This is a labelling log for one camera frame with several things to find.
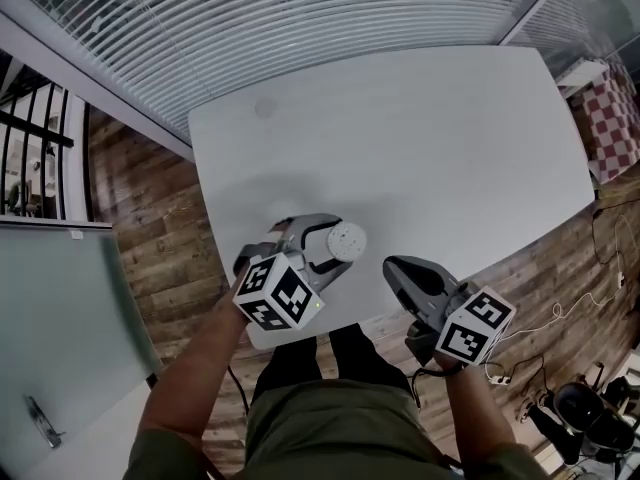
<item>white round object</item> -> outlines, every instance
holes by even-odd
[[[352,262],[367,246],[367,235],[364,230],[352,222],[339,222],[327,237],[327,247],[331,256],[339,261]]]

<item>human arm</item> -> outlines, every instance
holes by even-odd
[[[436,361],[443,369],[456,362],[443,354],[436,355]],[[481,464],[504,445],[516,444],[513,430],[477,366],[468,366],[447,377],[446,382],[463,466]]]
[[[138,434],[166,430],[200,449],[222,379],[248,323],[232,300],[242,277],[243,273],[160,376],[145,405]]]

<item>cable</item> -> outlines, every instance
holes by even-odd
[[[486,354],[485,359],[484,359],[484,374],[487,377],[488,381],[491,381],[491,376],[489,375],[489,370],[487,369],[487,365],[491,364],[491,354],[493,354],[493,350],[498,346],[498,343],[500,343],[500,341],[502,340],[502,336],[505,335],[505,333],[507,332],[507,330],[511,326],[512,322],[513,322],[513,319],[511,319],[509,321],[509,323],[506,325],[506,327],[504,329],[502,329],[502,332],[500,334],[496,335],[493,338],[493,341],[491,342],[491,345],[489,345],[489,348],[487,349],[487,354]]]
[[[581,455],[581,457],[584,457],[584,459],[582,459],[580,462],[578,462],[578,463],[574,464],[573,466],[569,466],[569,467],[571,467],[571,468],[578,468],[578,467],[580,467],[580,464],[582,464],[583,462],[585,462],[585,461],[587,461],[587,460],[589,460],[589,459],[592,459],[592,458],[593,458],[593,457],[591,457],[591,456],[585,456],[585,455]],[[587,472],[587,471],[586,471],[584,468],[580,468],[580,469],[582,469],[582,474],[583,474],[583,475],[584,475],[584,474],[586,474],[586,472]]]
[[[594,218],[597,219],[600,216],[600,214],[605,210],[611,210],[611,208],[619,208],[620,206],[624,206],[625,204],[636,203],[638,201],[640,201],[640,197],[636,199],[629,199],[629,201],[624,201],[622,203],[612,204],[611,206],[605,206],[604,208],[598,208],[596,212],[593,214],[593,216]]]
[[[240,391],[240,396],[242,397],[242,403],[244,405],[244,415],[249,417],[249,404],[247,402],[247,395],[244,393],[244,389],[242,389],[242,384],[240,384],[240,381],[234,375],[233,370],[231,369],[231,366],[227,367],[227,371],[229,372],[229,375],[231,375],[233,382],[236,383],[236,386],[238,387],[238,391]]]
[[[531,383],[540,372],[542,372],[542,382],[544,383],[544,389],[545,391],[549,391],[549,386],[547,385],[547,370],[544,367],[544,355],[538,354],[538,356],[542,358],[542,364],[540,365],[540,368],[536,370],[536,373],[529,377],[529,380],[520,391],[520,396],[526,396],[526,394],[529,392],[529,388],[531,387]]]
[[[455,366],[447,370],[429,370],[428,368],[418,368],[411,376],[411,394],[413,395],[413,399],[418,406],[418,410],[422,409],[420,397],[418,396],[418,391],[416,389],[416,380],[418,379],[418,377],[420,377],[420,375],[431,375],[432,377],[449,377],[464,370],[465,366],[467,366],[465,363],[463,363],[462,361],[458,361]]]
[[[518,361],[516,364],[514,364],[513,367],[511,368],[511,373],[509,373],[509,377],[511,377],[513,379],[513,376],[516,373],[516,369],[521,364],[529,363],[529,362],[533,361],[534,359],[538,359],[538,358],[542,359],[542,365],[540,366],[540,368],[544,368],[544,355],[543,354],[536,354],[535,356],[531,356],[528,359],[523,359],[522,361]]]
[[[504,365],[502,365],[501,363],[497,363],[496,361],[483,361],[480,363],[480,365],[492,365],[492,366],[499,366],[500,369],[502,370],[502,376],[506,377],[507,376],[507,369],[504,367]]]
[[[640,190],[640,183],[637,181],[633,182],[633,185],[630,184],[630,186],[626,186],[625,187],[626,190],[612,190],[612,189],[608,189],[606,192],[603,191],[602,189],[600,189],[598,191],[598,200],[601,202],[606,202],[607,200],[611,200],[611,199],[626,199],[627,197],[629,197],[631,194],[633,195],[637,195],[638,194],[638,190]]]
[[[620,218],[622,218],[622,219],[624,220],[625,224],[628,226],[629,231],[631,232],[631,236],[632,236],[632,238],[633,238],[634,246],[636,247],[636,249],[638,249],[638,244],[637,244],[637,242],[636,242],[635,237],[633,236],[633,230],[632,230],[632,228],[631,228],[631,225],[629,224],[629,222],[627,221],[627,219],[624,217],[624,215],[618,215],[618,217],[616,218],[616,223],[615,223],[615,225],[614,225],[614,236],[615,236],[616,252],[615,252],[615,253],[613,254],[613,256],[611,256],[611,258],[609,258],[609,260],[607,260],[606,262],[602,262],[602,261],[600,261],[600,259],[598,258],[598,254],[597,254],[597,252],[596,252],[596,248],[595,248],[595,236],[594,236],[594,235],[593,235],[593,233],[592,233],[592,236],[593,236],[593,238],[594,238],[594,252],[595,252],[595,254],[596,254],[596,258],[598,258],[598,262],[599,262],[601,265],[608,265],[608,264],[611,262],[611,260],[613,259],[613,257],[614,257],[614,256],[615,256],[615,257],[617,257],[617,258],[618,258],[618,273],[622,273],[622,270],[621,270],[621,268],[620,268],[620,255],[622,255],[622,252],[621,252],[621,251],[620,251],[620,249],[618,248],[618,223],[620,222]],[[541,327],[537,327],[537,328],[535,328],[535,329],[524,329],[524,330],[521,330],[521,331],[516,331],[516,332],[514,332],[514,333],[512,333],[512,334],[510,334],[510,335],[508,335],[508,336],[506,336],[505,338],[502,338],[502,334],[504,334],[504,333],[506,332],[506,330],[508,329],[508,327],[509,327],[509,325],[510,325],[510,323],[511,323],[511,322],[510,322],[510,323],[509,323],[509,325],[507,325],[507,327],[506,327],[506,328],[505,328],[505,330],[503,331],[503,333],[500,335],[500,337],[499,337],[497,340],[494,340],[496,343],[495,343],[495,345],[493,345],[493,346],[490,348],[489,352],[487,353],[487,360],[489,360],[489,359],[490,359],[491,352],[493,352],[493,349],[497,346],[497,344],[498,344],[498,343],[501,343],[501,342],[506,341],[506,340],[510,340],[511,338],[513,338],[514,336],[517,336],[517,335],[519,335],[519,334],[525,334],[525,333],[530,333],[530,332],[541,331],[542,329],[546,329],[547,327],[549,327],[551,324],[553,324],[553,323],[557,322],[558,320],[564,320],[565,318],[567,318],[567,317],[571,314],[571,312],[575,309],[575,307],[576,307],[576,306],[577,306],[577,305],[582,301],[582,299],[584,299],[585,297],[589,297],[589,298],[591,299],[591,302],[593,302],[596,306],[598,306],[598,307],[604,307],[604,306],[606,306],[609,302],[611,302],[613,299],[615,299],[615,297],[618,295],[618,293],[620,292],[620,290],[622,290],[622,288],[623,288],[623,287],[622,287],[622,286],[620,286],[620,287],[616,290],[616,292],[615,292],[611,297],[609,297],[608,299],[606,299],[606,300],[605,300],[605,301],[603,301],[603,302],[596,302],[596,300],[593,298],[593,294],[592,294],[591,292],[587,292],[587,293],[585,293],[584,295],[582,295],[582,296],[581,296],[581,297],[580,297],[580,298],[575,302],[575,304],[574,304],[573,306],[571,306],[571,308],[569,309],[569,311],[567,311],[567,313],[566,313],[566,314],[563,314],[563,313],[562,313],[562,304],[560,304],[559,302],[556,302],[556,303],[553,305],[553,307],[551,308],[551,311],[552,311],[552,313],[553,313],[554,318],[552,318],[551,320],[549,320],[546,324],[544,324],[544,325],[543,325],[543,326],[541,326]]]
[[[609,263],[611,263],[611,261],[613,260],[614,257],[618,256],[619,254],[622,254],[618,248],[618,224],[620,223],[620,220],[624,220],[624,223],[627,225],[627,228],[629,229],[629,232],[631,233],[631,239],[633,240],[633,245],[636,248],[636,251],[638,250],[638,244],[636,242],[636,238],[634,236],[633,230],[631,229],[631,225],[629,224],[629,221],[627,220],[627,218],[620,214],[616,217],[616,221],[613,225],[613,235],[615,237],[615,245],[616,245],[616,252],[614,252],[609,259],[602,261],[600,259],[600,256],[598,255],[598,247],[596,245],[596,235],[595,235],[595,229],[594,229],[594,221],[597,219],[597,217],[595,216],[596,214],[594,214],[593,219],[591,219],[591,240],[593,241],[593,252],[596,256],[596,260],[598,260],[598,263],[600,263],[600,265],[606,266]],[[618,271],[620,271],[620,259],[618,258]]]

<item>hand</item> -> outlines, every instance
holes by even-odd
[[[238,288],[240,288],[240,283],[244,279],[244,275],[247,273],[248,269],[249,269],[249,262],[247,262],[247,263],[245,263],[243,265],[243,267],[240,270],[240,272],[238,272],[238,277],[236,277],[236,280],[229,287],[229,290],[227,290],[227,293],[224,294],[222,299],[214,307],[214,311],[217,309],[217,310],[225,311],[227,313],[231,313],[235,317],[241,316],[242,319],[244,319],[246,321],[245,325],[247,325],[249,323],[249,319],[233,303],[233,297],[235,296],[236,292],[238,291]]]
[[[289,223],[288,222],[282,222],[280,224],[274,224],[271,229],[269,230],[269,232],[271,231],[285,231],[287,228],[289,227]],[[245,264],[242,266],[242,269],[240,269],[240,272],[238,272],[238,276],[236,277],[236,280],[233,282],[233,284],[231,285],[231,287],[229,288],[229,291],[225,294],[225,305],[230,305],[233,306],[233,308],[238,311],[239,313],[242,313],[238,308],[235,307],[235,304],[233,304],[233,297],[236,294],[236,292],[238,291],[238,288],[240,288],[240,283],[242,282],[242,280],[244,279],[245,274],[247,273],[247,270],[249,269],[250,264],[249,261],[245,262]]]
[[[440,366],[440,368],[442,368],[443,370],[450,370],[460,362],[459,359],[456,359],[453,356],[444,354],[437,350],[433,353],[433,358],[435,359],[436,363],[438,363],[438,366]]]
[[[276,223],[273,226],[271,226],[271,229],[268,231],[268,233],[272,233],[274,231],[280,231],[281,232],[280,236],[282,236],[282,233],[287,230],[287,228],[289,227],[289,224],[290,223],[287,222],[287,221]],[[260,242],[258,245],[266,246],[266,247],[263,247],[263,249],[267,249],[269,251],[267,253],[267,255],[271,256],[272,254],[274,254],[277,244],[275,242],[269,241],[269,242]],[[234,267],[233,267],[234,270],[238,267],[238,263],[237,262],[239,260],[241,260],[241,259],[244,260],[244,264],[242,265],[240,273],[238,273],[238,276],[236,278],[236,283],[237,283],[238,279],[242,279],[242,277],[244,276],[244,274],[246,272],[246,268],[249,265],[249,257],[242,257],[242,258],[238,257],[236,259],[236,263],[234,264]]]

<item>black pants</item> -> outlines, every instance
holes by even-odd
[[[536,406],[529,409],[529,417],[540,433],[555,446],[565,464],[573,465],[578,462],[582,434],[569,434],[562,425],[558,425],[551,416],[546,415]]]
[[[332,331],[329,338],[341,379],[394,386],[411,393],[405,374],[378,355],[358,324]],[[258,377],[252,403],[270,389],[322,380],[316,363],[316,347],[315,338],[277,347],[271,361]]]

